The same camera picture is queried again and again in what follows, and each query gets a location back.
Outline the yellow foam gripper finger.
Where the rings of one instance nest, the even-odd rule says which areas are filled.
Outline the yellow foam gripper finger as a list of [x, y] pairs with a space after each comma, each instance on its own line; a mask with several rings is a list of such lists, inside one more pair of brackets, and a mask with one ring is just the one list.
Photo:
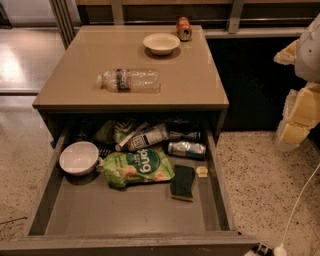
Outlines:
[[320, 122], [320, 84], [308, 82], [286, 97], [275, 145], [280, 151], [295, 150]]
[[296, 39], [295, 41], [291, 42], [288, 46], [278, 52], [273, 60], [282, 65], [293, 65], [296, 56], [296, 48], [299, 40]]

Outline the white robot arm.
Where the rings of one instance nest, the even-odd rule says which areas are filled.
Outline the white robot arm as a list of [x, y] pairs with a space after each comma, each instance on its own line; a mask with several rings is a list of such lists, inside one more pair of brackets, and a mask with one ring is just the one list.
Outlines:
[[275, 55], [274, 61], [292, 64], [295, 75], [306, 81], [299, 91], [290, 90], [276, 131], [278, 149], [292, 151], [320, 123], [320, 14], [299, 39]]

